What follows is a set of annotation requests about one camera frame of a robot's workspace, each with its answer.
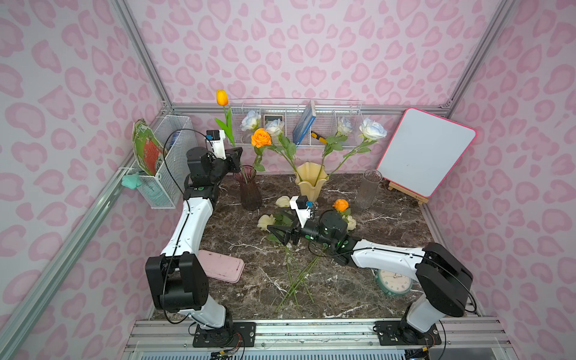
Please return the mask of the orange rose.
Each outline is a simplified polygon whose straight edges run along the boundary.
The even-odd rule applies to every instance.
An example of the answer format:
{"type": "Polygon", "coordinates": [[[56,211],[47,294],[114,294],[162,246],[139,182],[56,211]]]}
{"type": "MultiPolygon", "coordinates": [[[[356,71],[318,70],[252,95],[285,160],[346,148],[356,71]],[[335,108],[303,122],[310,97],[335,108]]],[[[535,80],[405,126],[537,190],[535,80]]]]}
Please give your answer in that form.
{"type": "Polygon", "coordinates": [[[341,214],[344,214],[349,209],[349,207],[350,205],[345,199],[337,199],[333,203],[333,208],[341,214]]]}
{"type": "Polygon", "coordinates": [[[244,182],[246,184],[250,182],[252,172],[258,172],[259,170],[264,171],[262,165],[263,153],[266,150],[266,147],[272,144],[271,135],[263,128],[255,130],[253,135],[250,137],[250,140],[255,153],[255,159],[253,164],[244,171],[244,182]]]}

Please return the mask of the yellow utility knife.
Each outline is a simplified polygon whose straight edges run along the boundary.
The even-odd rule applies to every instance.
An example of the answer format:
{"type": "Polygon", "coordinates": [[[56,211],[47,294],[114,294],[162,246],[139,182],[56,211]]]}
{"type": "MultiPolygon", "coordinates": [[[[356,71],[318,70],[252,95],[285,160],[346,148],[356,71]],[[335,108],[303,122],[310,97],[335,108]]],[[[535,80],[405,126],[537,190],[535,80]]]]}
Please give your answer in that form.
{"type": "Polygon", "coordinates": [[[324,137],[319,135],[317,132],[312,131],[310,132],[310,135],[312,138],[314,138],[315,140],[319,141],[320,143],[324,144],[324,145],[328,145],[328,140],[324,137]]]}

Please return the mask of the blue white rose two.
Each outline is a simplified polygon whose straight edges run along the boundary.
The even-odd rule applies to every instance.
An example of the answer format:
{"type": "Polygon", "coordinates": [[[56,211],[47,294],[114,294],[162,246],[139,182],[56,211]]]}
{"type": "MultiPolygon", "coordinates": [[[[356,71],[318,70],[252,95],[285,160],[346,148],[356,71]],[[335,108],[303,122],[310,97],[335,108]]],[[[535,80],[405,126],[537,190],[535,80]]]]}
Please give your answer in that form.
{"type": "Polygon", "coordinates": [[[321,158],[321,169],[324,170],[325,160],[333,151],[341,151],[343,143],[347,141],[348,136],[353,132],[351,121],[346,117],[340,117],[336,121],[336,133],[334,135],[325,137],[328,140],[328,145],[324,145],[321,158]]]}

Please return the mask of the clear glass vase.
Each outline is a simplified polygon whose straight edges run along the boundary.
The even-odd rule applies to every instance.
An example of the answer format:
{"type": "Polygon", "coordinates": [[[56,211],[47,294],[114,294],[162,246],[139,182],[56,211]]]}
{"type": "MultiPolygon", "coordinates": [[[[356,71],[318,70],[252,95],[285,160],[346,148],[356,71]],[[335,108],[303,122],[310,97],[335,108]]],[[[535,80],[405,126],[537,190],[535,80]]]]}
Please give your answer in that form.
{"type": "Polygon", "coordinates": [[[382,178],[382,174],[377,169],[364,171],[355,198],[355,204],[358,208],[368,209],[372,205],[382,178]]]}

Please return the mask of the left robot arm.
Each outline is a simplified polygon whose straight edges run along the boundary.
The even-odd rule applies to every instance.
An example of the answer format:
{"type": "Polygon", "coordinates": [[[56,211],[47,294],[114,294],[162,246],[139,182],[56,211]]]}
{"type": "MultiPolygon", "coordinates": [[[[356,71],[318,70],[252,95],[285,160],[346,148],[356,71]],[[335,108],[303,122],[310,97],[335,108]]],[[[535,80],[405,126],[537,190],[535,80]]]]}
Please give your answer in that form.
{"type": "Polygon", "coordinates": [[[242,152],[239,147],[229,148],[220,158],[203,147],[187,151],[189,174],[182,183],[181,217],[160,255],[148,258],[145,264],[154,307],[190,318],[207,331],[233,326],[227,309],[209,295],[208,276],[198,251],[220,184],[227,174],[240,172],[242,152]]]}

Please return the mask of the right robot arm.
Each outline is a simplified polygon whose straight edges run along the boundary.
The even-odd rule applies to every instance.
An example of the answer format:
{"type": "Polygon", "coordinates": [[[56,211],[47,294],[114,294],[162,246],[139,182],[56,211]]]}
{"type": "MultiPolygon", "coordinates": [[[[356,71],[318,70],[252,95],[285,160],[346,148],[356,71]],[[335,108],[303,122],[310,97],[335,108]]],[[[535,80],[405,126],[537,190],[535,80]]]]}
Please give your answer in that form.
{"type": "Polygon", "coordinates": [[[423,335],[444,317],[465,315],[473,276],[441,244],[392,247],[351,236],[347,222],[335,210],[325,211],[319,220],[300,210],[296,213],[289,216],[290,226],[266,227],[282,245],[306,239],[342,266],[392,272],[420,284],[423,294],[405,310],[398,325],[401,334],[423,335]]]}

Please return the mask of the green clip hook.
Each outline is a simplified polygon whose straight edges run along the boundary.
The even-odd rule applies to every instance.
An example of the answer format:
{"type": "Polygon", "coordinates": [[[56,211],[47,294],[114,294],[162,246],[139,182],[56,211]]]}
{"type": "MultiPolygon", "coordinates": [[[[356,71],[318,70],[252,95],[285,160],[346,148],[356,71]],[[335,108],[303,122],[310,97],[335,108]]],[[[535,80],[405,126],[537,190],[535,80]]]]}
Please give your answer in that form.
{"type": "Polygon", "coordinates": [[[136,190],[143,185],[138,173],[124,175],[121,179],[121,185],[131,190],[136,190]]]}

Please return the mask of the green red picture card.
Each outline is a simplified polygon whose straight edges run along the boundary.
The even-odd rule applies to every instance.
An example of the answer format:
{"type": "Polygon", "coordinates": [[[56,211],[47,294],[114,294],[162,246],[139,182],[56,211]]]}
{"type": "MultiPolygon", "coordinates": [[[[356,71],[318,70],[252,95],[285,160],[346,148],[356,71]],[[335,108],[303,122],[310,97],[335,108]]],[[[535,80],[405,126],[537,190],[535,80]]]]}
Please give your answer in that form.
{"type": "Polygon", "coordinates": [[[132,146],[140,169],[148,176],[155,176],[163,163],[166,151],[144,118],[133,124],[132,146]]]}

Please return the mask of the purple glass vase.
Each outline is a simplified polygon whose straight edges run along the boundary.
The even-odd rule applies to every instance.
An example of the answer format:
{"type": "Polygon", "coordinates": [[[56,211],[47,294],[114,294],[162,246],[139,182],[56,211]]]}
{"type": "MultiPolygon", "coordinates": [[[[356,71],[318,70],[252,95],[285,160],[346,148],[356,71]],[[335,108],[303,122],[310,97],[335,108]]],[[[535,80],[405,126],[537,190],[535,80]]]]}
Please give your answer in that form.
{"type": "Polygon", "coordinates": [[[257,171],[249,165],[242,165],[241,171],[233,174],[239,184],[241,206],[248,211],[258,210],[263,204],[256,175],[257,171]]]}

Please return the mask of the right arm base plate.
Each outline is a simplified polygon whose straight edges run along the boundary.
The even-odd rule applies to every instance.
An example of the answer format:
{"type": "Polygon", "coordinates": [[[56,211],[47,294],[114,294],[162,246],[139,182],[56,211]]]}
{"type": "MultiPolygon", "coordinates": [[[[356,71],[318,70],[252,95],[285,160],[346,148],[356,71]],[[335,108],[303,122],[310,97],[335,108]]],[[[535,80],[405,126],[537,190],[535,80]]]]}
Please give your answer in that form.
{"type": "Polygon", "coordinates": [[[441,345],[443,340],[435,325],[426,332],[420,332],[400,320],[376,321],[373,332],[381,346],[426,346],[441,345]]]}

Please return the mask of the orange tulip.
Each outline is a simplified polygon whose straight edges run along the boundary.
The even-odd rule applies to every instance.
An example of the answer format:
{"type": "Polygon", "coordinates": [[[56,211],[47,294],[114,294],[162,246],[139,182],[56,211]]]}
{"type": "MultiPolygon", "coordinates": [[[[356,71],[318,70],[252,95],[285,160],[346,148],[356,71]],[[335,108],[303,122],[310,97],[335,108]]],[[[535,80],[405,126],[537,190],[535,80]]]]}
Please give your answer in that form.
{"type": "Polygon", "coordinates": [[[235,147],[236,141],[233,134],[232,110],[231,107],[229,106],[229,98],[227,93],[224,90],[217,90],[216,101],[217,104],[223,108],[223,114],[225,116],[225,120],[222,121],[216,118],[215,122],[219,125],[220,129],[224,131],[224,134],[226,135],[226,138],[230,141],[232,147],[235,147]]]}

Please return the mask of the blue book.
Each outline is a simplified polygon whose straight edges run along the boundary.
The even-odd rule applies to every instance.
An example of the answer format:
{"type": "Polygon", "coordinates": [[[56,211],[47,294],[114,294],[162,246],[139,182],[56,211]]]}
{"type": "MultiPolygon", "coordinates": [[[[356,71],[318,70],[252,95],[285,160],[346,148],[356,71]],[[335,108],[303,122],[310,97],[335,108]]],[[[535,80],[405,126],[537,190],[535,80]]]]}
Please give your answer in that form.
{"type": "Polygon", "coordinates": [[[314,100],[310,100],[307,106],[304,108],[303,113],[300,116],[296,126],[292,131],[292,141],[299,146],[308,132],[311,130],[311,126],[317,118],[316,104],[314,100]]]}

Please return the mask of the pink flat case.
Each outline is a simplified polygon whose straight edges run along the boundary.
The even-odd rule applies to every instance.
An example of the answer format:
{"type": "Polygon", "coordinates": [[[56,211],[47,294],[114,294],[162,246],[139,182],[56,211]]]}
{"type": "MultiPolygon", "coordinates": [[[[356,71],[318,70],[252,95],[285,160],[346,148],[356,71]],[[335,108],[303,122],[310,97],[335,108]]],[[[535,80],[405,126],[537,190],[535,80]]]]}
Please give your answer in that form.
{"type": "Polygon", "coordinates": [[[208,250],[199,250],[197,258],[209,278],[231,284],[240,280],[245,269],[245,262],[242,259],[208,250]]]}

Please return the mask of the blue white rose one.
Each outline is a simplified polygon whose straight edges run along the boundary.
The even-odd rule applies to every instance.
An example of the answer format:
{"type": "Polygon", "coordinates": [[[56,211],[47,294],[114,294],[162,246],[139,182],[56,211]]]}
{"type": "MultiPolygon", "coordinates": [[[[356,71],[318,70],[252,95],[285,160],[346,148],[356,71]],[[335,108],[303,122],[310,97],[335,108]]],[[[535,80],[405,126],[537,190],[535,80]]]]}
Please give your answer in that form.
{"type": "Polygon", "coordinates": [[[260,126],[261,115],[255,110],[247,112],[246,116],[241,121],[242,131],[255,131],[260,126]]]}

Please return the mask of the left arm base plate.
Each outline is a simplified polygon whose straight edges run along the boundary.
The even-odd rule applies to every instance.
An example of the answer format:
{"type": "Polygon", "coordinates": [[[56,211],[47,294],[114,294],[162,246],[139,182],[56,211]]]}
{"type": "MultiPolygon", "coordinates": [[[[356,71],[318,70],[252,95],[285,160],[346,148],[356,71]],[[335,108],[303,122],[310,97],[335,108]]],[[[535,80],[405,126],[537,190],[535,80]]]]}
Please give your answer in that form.
{"type": "Polygon", "coordinates": [[[193,334],[194,348],[254,347],[257,324],[255,322],[234,322],[232,327],[219,329],[198,328],[193,334]]]}

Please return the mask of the green alarm clock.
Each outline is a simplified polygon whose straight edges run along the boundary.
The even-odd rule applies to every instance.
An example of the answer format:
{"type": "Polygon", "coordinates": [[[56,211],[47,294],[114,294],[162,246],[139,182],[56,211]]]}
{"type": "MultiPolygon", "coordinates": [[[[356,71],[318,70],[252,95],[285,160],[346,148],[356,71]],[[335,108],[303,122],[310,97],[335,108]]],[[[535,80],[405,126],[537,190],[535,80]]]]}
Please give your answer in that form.
{"type": "Polygon", "coordinates": [[[385,270],[376,271],[376,283],[389,296],[406,295],[413,287],[413,280],[410,277],[385,270]]]}

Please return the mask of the blue white rose three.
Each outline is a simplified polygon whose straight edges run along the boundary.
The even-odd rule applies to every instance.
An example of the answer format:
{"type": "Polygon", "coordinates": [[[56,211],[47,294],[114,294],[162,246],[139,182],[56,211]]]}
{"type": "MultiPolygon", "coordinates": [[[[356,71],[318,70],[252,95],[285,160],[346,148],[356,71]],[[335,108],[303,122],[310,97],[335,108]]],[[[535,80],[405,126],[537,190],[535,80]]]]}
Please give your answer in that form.
{"type": "Polygon", "coordinates": [[[279,154],[291,167],[295,173],[297,181],[300,182],[302,177],[296,166],[297,146],[284,135],[284,123],[281,120],[270,121],[266,124],[264,130],[271,137],[271,145],[267,149],[279,154]]]}

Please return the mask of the pink framed whiteboard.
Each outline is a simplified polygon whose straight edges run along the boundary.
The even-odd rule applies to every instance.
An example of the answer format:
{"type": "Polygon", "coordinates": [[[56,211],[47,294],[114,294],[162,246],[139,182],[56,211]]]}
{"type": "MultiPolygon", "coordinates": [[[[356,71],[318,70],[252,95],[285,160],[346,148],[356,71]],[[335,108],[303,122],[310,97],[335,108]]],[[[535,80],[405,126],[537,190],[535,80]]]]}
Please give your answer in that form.
{"type": "Polygon", "coordinates": [[[409,108],[391,136],[377,170],[390,182],[429,198],[476,135],[471,127],[409,108]]]}

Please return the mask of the yellow ceramic vase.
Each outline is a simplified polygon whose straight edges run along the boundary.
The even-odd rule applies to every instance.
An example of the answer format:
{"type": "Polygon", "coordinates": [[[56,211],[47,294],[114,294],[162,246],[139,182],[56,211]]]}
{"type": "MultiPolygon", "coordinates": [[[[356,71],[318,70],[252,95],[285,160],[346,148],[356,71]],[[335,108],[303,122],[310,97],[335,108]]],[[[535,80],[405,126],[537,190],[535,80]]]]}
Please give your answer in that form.
{"type": "Polygon", "coordinates": [[[323,165],[305,162],[296,168],[296,178],[301,195],[311,202],[316,202],[329,176],[323,165]]]}

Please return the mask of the white calculator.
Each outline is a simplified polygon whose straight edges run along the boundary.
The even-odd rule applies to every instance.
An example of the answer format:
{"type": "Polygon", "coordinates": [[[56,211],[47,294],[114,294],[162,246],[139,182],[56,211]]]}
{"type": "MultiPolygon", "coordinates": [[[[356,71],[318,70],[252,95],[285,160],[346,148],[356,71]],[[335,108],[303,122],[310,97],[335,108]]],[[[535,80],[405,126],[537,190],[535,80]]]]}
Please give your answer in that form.
{"type": "Polygon", "coordinates": [[[271,122],[283,122],[284,121],[284,115],[282,114],[274,114],[274,113],[269,113],[269,114],[265,114],[263,116],[263,120],[265,124],[271,123],[271,122]]]}

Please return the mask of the wooden easel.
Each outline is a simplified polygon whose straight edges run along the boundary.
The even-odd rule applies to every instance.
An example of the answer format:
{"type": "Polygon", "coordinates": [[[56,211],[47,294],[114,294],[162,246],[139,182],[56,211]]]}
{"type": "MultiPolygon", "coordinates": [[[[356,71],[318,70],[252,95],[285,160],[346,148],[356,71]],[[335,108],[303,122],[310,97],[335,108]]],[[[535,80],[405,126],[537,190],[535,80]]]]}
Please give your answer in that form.
{"type": "Polygon", "coordinates": [[[401,193],[406,194],[406,195],[408,195],[409,197],[412,197],[412,198],[416,199],[416,200],[418,201],[418,204],[419,204],[420,206],[423,205],[423,204],[428,203],[428,201],[429,201],[429,199],[428,199],[427,197],[418,195],[417,193],[412,192],[411,190],[408,190],[408,189],[406,189],[405,187],[402,187],[402,186],[400,186],[399,184],[396,184],[396,183],[394,183],[394,182],[392,182],[392,181],[390,181],[390,182],[388,183],[388,189],[389,189],[390,191],[392,191],[392,190],[400,191],[401,193]]]}

